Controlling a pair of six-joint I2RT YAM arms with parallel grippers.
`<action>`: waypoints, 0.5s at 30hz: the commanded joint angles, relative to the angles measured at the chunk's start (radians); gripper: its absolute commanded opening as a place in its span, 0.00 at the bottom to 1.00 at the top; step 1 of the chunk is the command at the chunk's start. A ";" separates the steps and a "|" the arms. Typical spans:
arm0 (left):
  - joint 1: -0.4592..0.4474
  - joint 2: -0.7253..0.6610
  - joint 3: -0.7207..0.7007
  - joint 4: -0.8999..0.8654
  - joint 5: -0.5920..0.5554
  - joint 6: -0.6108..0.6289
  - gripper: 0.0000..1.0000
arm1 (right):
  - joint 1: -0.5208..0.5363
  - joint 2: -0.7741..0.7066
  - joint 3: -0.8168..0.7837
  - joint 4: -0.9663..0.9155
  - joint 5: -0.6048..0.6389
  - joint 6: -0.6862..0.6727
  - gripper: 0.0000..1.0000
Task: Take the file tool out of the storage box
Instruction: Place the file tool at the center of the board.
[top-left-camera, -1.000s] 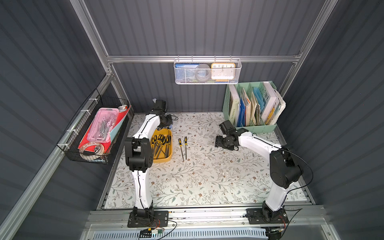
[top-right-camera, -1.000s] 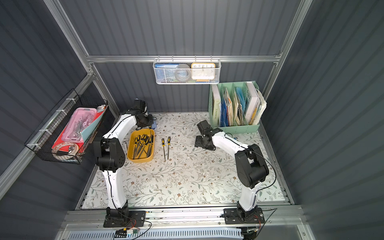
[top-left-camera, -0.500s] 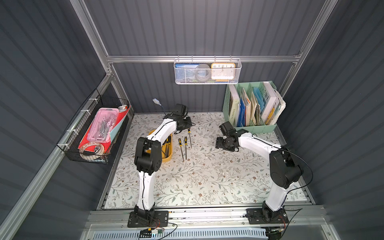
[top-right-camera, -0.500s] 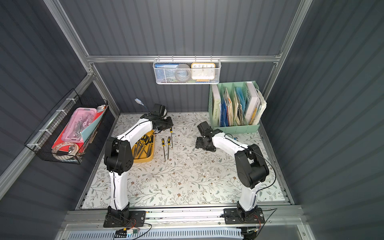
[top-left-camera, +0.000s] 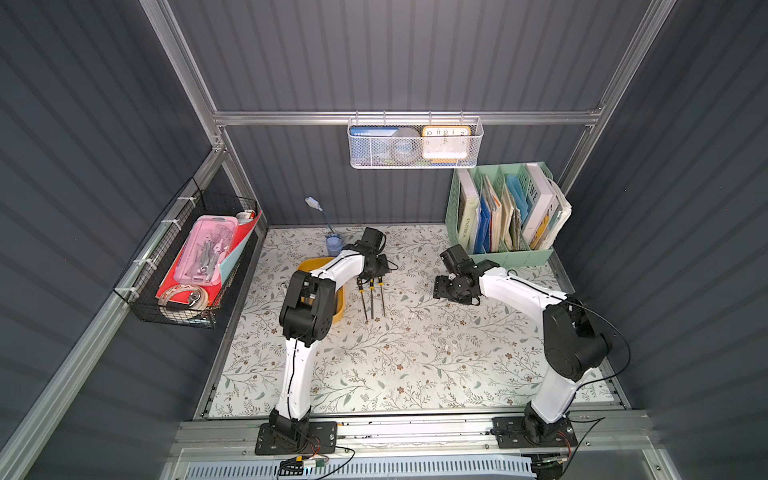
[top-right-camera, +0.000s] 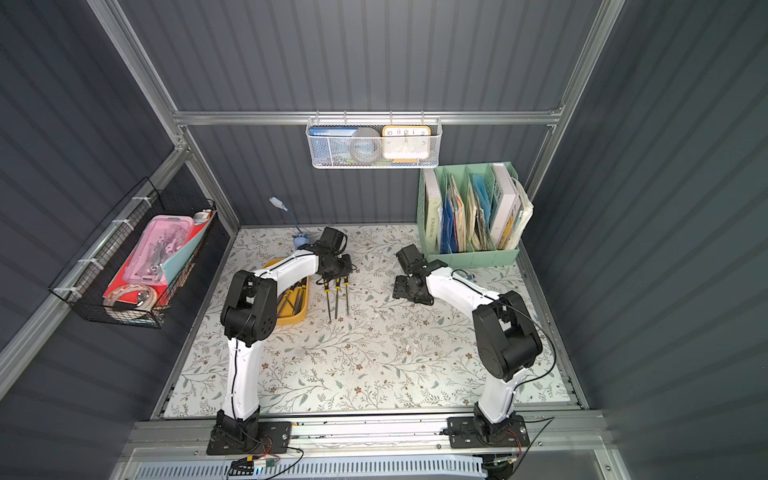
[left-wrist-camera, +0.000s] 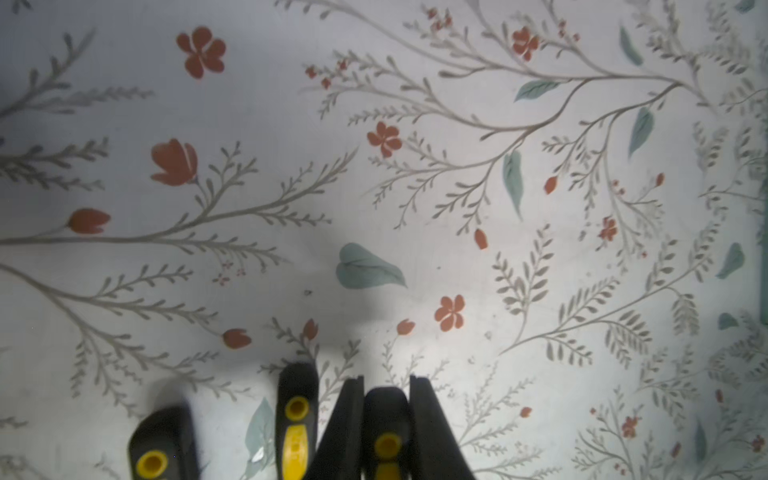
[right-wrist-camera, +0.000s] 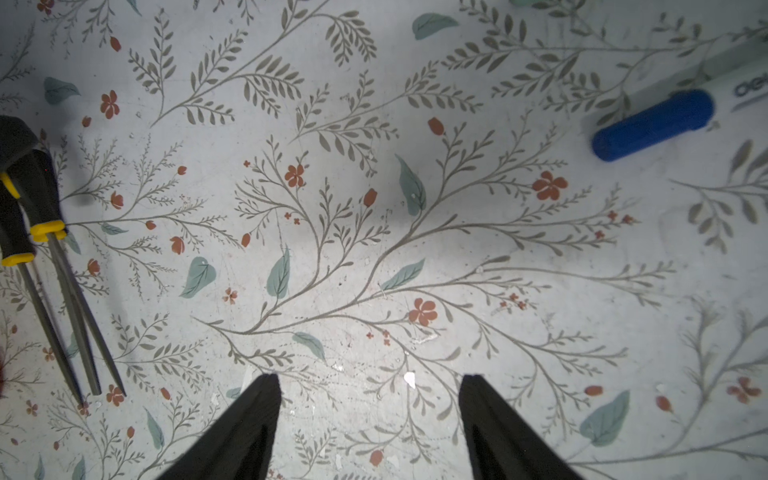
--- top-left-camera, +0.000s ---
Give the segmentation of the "yellow storage box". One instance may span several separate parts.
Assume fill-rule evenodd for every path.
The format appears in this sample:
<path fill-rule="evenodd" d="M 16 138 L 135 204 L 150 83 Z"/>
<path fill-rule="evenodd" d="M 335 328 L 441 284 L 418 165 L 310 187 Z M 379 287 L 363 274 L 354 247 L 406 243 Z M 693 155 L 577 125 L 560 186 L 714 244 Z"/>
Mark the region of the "yellow storage box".
<path fill-rule="evenodd" d="M 298 266 L 298 270 L 304 273 L 312 273 L 318 270 L 320 273 L 325 271 L 325 267 L 334 260 L 334 257 L 317 257 L 310 258 L 301 262 Z M 325 290 L 329 290 L 329 280 L 319 275 L 312 276 L 321 285 L 324 285 Z M 341 322 L 345 311 L 345 287 L 336 285 L 335 290 L 335 311 L 332 317 L 332 324 L 337 325 Z"/>

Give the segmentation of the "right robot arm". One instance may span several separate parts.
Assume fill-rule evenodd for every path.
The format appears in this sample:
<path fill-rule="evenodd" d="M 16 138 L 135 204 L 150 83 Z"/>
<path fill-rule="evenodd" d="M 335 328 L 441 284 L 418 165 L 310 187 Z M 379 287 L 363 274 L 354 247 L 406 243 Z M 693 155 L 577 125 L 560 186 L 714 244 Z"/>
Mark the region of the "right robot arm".
<path fill-rule="evenodd" d="M 440 258 L 449 274 L 436 277 L 435 299 L 462 305 L 495 299 L 540 324 L 547 371 L 525 407 L 523 432 L 529 442 L 540 444 L 566 430 L 578 390 L 604 380 L 599 367 L 613 348 L 593 326 L 598 315 L 574 296 L 524 280 L 493 261 L 474 262 L 460 245 Z"/>

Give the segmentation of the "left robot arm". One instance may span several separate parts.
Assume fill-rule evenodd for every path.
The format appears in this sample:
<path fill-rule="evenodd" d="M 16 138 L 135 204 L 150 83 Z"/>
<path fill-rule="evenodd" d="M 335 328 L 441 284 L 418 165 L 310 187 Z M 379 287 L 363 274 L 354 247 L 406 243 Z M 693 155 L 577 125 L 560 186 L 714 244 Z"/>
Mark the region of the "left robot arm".
<path fill-rule="evenodd" d="M 309 440 L 314 360 L 333 326 L 337 293 L 352 279 L 364 288 L 389 273 L 385 246 L 386 235 L 367 227 L 326 264 L 291 276 L 279 312 L 286 353 L 283 384 L 269 415 L 269 427 L 284 439 L 299 446 Z"/>

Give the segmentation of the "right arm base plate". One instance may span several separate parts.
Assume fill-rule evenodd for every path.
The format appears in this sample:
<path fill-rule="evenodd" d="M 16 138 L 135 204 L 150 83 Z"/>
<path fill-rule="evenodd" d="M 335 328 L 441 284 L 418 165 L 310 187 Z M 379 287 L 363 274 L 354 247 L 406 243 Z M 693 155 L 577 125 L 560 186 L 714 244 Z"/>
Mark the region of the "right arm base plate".
<path fill-rule="evenodd" d="M 575 448 L 578 439 L 567 418 L 546 424 L 533 417 L 495 417 L 490 435 L 501 449 Z"/>

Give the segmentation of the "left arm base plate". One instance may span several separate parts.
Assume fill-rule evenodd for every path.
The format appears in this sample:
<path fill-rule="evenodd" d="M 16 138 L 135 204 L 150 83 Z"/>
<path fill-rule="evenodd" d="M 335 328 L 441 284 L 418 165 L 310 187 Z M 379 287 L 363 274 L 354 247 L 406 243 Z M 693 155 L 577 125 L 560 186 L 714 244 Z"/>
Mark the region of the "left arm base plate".
<path fill-rule="evenodd" d="M 259 428 L 254 447 L 257 456 L 277 456 L 301 454 L 309 456 L 312 453 L 334 453 L 337 445 L 338 424 L 335 422 L 310 421 L 301 424 L 299 430 L 293 427 L 284 434 L 276 426 L 269 423 Z"/>

